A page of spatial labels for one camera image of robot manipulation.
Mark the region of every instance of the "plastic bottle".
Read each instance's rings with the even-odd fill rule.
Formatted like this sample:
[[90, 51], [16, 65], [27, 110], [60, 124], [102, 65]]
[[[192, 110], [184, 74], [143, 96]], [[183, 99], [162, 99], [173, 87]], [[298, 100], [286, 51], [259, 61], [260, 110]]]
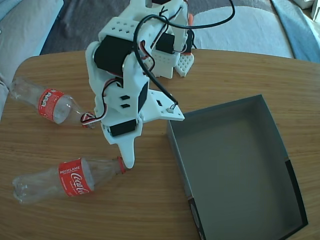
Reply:
[[[83, 110], [71, 96], [61, 91], [18, 77], [13, 80], [9, 92], [13, 99], [32, 106], [41, 116], [56, 124], [82, 125]], [[94, 124], [83, 127], [93, 128]]]
[[87, 194], [125, 173], [121, 157], [113, 160], [82, 157], [38, 173], [17, 176], [12, 184], [13, 196], [20, 204], [33, 204], [44, 199]]

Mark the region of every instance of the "mounting hole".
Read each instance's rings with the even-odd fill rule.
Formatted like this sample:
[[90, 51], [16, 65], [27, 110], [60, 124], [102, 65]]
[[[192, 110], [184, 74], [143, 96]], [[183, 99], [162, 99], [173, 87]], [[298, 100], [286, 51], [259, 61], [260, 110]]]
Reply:
[[129, 105], [129, 104], [122, 104], [121, 107], [122, 107], [123, 109], [126, 109], [126, 108], [130, 108], [130, 105]]
[[122, 100], [127, 100], [127, 99], [130, 99], [130, 97], [128, 95], [123, 95], [120, 97]]

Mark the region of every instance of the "robotic arm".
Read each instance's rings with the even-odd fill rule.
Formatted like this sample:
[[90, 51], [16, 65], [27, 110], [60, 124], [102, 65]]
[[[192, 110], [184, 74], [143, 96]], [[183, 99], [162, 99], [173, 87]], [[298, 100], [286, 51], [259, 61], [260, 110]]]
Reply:
[[[100, 31], [99, 41], [92, 42], [85, 52], [90, 87], [96, 95], [94, 112], [98, 117], [86, 116], [82, 124], [101, 121], [105, 138], [110, 144], [118, 145], [127, 168], [134, 166], [134, 141], [141, 135], [143, 123], [157, 119], [184, 120], [180, 108], [168, 95], [149, 89], [150, 78], [133, 52], [133, 41], [136, 28], [145, 16], [157, 15], [187, 25], [188, 3], [171, 0], [163, 5], [153, 3], [152, 8], [146, 5], [146, 0], [131, 0], [121, 15], [112, 18]], [[194, 62], [188, 38], [186, 29], [171, 29], [158, 19], [150, 19], [137, 30], [140, 58], [155, 76], [171, 79], [173, 68], [185, 76]]]

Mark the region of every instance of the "wooden table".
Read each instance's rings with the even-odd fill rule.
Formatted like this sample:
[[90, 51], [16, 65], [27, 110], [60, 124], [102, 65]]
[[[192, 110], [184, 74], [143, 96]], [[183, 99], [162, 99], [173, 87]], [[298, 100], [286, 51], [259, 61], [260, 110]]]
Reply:
[[[195, 50], [194, 55], [186, 78], [175, 74], [162, 83], [183, 112], [263, 94], [290, 155], [309, 220], [292, 239], [319, 239], [320, 65], [227, 51]], [[16, 75], [68, 93], [86, 110], [94, 107], [83, 51], [30, 58]], [[0, 124], [0, 239], [199, 239], [166, 121], [145, 124], [135, 152], [134, 169], [93, 194], [19, 205], [12, 195], [15, 176], [79, 156], [113, 158], [119, 151], [107, 143], [100, 127], [57, 126], [8, 99]]]

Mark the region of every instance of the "open box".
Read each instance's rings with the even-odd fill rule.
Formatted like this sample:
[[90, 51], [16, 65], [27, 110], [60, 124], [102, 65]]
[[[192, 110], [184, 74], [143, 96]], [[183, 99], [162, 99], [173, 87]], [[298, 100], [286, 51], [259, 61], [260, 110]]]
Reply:
[[282, 240], [308, 224], [286, 148], [257, 95], [168, 122], [195, 225], [207, 240]]

